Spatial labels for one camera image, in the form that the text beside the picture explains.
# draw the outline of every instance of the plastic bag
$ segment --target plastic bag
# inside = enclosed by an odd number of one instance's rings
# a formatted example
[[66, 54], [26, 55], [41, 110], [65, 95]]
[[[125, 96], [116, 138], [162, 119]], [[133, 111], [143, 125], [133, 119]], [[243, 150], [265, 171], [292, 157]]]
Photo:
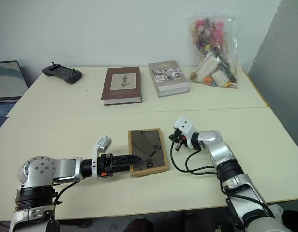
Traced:
[[190, 81], [216, 87], [237, 88], [237, 40], [239, 22], [213, 13], [187, 12], [192, 43], [200, 55], [200, 64]]

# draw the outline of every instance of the white table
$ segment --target white table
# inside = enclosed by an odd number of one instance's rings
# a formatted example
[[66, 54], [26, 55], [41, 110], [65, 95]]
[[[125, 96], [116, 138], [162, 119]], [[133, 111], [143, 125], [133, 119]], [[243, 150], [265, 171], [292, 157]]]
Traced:
[[[108, 67], [82, 67], [73, 85], [41, 75], [13, 107], [8, 117], [67, 114], [158, 112], [266, 107], [249, 78], [238, 68], [238, 89], [191, 83], [189, 93], [158, 98], [148, 67], [140, 67], [142, 103], [104, 106], [101, 100]], [[194, 67], [181, 67], [189, 77]]]
[[[219, 130], [266, 201], [298, 199], [298, 148], [268, 107], [15, 117], [0, 129], [0, 220], [10, 220], [19, 184], [17, 170], [29, 158], [88, 159], [103, 133], [113, 140], [108, 152], [127, 154], [127, 130], [145, 128], [161, 128], [169, 155], [167, 137], [179, 116], [187, 117], [198, 130]], [[191, 152], [187, 148], [174, 151], [176, 163], [183, 167]], [[191, 167], [210, 163], [203, 153], [191, 161]], [[140, 178], [130, 178], [129, 172], [108, 179], [88, 178], [66, 191], [61, 200], [57, 219], [225, 206], [215, 176], [180, 173], [173, 165], [167, 172]]]

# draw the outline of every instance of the laptop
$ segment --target laptop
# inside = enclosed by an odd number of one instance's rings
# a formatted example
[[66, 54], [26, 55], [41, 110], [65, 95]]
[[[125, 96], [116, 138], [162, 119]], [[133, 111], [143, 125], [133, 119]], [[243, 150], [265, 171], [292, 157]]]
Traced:
[[0, 127], [6, 115], [28, 90], [18, 61], [0, 62]]

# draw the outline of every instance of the robotic arm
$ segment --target robotic arm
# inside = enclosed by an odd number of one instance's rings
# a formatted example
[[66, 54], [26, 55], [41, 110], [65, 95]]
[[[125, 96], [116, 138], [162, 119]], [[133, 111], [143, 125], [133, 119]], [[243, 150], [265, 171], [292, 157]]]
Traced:
[[226, 203], [235, 225], [246, 232], [289, 232], [267, 207], [251, 179], [238, 164], [229, 146], [216, 130], [197, 132], [193, 124], [179, 117], [170, 136], [178, 142], [176, 150], [185, 147], [194, 150], [207, 149], [221, 183], [221, 191], [227, 195]]
[[21, 184], [17, 188], [9, 232], [59, 232], [60, 226], [54, 220], [54, 212], [55, 205], [61, 202], [58, 201], [60, 194], [53, 189], [54, 185], [67, 182], [76, 184], [90, 176], [111, 177], [115, 172], [129, 170], [130, 164], [140, 160], [135, 155], [99, 156], [99, 153], [106, 152], [110, 144], [111, 139], [102, 136], [93, 148], [92, 159], [36, 156], [25, 162], [18, 171]]

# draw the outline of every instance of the laptop screen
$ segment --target laptop screen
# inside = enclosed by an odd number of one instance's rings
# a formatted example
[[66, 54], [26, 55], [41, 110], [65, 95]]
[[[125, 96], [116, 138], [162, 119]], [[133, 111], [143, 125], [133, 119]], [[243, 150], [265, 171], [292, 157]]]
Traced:
[[18, 62], [0, 62], [0, 100], [20, 99], [27, 89]]

